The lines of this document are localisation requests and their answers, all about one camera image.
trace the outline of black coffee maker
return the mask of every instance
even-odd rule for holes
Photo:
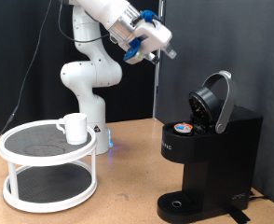
[[[211,87],[224,78],[227,95],[217,100]],[[250,220],[241,210],[248,207],[262,117],[235,106],[236,83],[226,71],[209,76],[189,95],[193,114],[184,120],[190,133],[163,127],[162,156],[184,167],[181,191],[158,199],[158,215],[170,223],[191,223],[230,214],[240,223]]]

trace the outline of black panel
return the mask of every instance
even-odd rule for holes
[[[264,116],[253,186],[274,201],[274,0],[166,0],[165,5],[177,56],[162,58],[158,119],[188,119],[188,94],[209,75],[230,72],[239,88],[237,105]]]
[[[48,2],[0,1],[0,131],[17,104]],[[149,9],[158,13],[158,0],[130,2],[138,10]],[[58,119],[78,111],[77,100],[62,84],[60,72],[65,63],[85,61],[88,57],[78,52],[74,43],[59,32],[59,6],[59,1],[52,0],[40,49],[25,83],[21,106],[8,128],[33,120]],[[62,29],[69,36],[73,36],[72,8],[64,6],[62,11]],[[148,61],[136,65],[124,63],[123,49],[109,38],[105,38],[103,44],[123,70],[123,78],[118,85],[94,91],[106,102],[107,122],[151,118],[155,66]]]

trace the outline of mug handle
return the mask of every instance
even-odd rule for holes
[[[65,130],[60,126],[60,124],[64,124],[64,119],[58,119],[56,121],[56,128],[65,134]]]

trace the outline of two-tier stand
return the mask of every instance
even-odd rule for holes
[[[3,194],[11,206],[26,212],[57,212],[83,203],[97,188],[96,134],[69,145],[57,120],[26,123],[0,138],[0,155],[8,161]],[[91,154],[91,167],[79,159]]]

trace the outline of gray wall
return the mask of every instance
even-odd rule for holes
[[[232,73],[237,105],[264,116],[253,186],[274,202],[274,0],[167,0],[165,13],[178,56],[162,58],[158,119],[188,119],[188,94]]]

